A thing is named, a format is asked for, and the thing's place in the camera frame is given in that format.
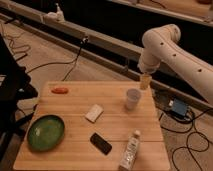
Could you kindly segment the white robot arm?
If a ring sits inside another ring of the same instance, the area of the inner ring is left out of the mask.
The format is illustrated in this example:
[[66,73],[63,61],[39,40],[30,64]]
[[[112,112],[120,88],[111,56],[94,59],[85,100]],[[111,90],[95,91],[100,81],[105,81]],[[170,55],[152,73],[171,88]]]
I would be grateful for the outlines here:
[[213,105],[213,66],[180,48],[181,31],[168,24],[146,31],[142,36],[144,49],[138,62],[142,73],[152,74],[163,62]]

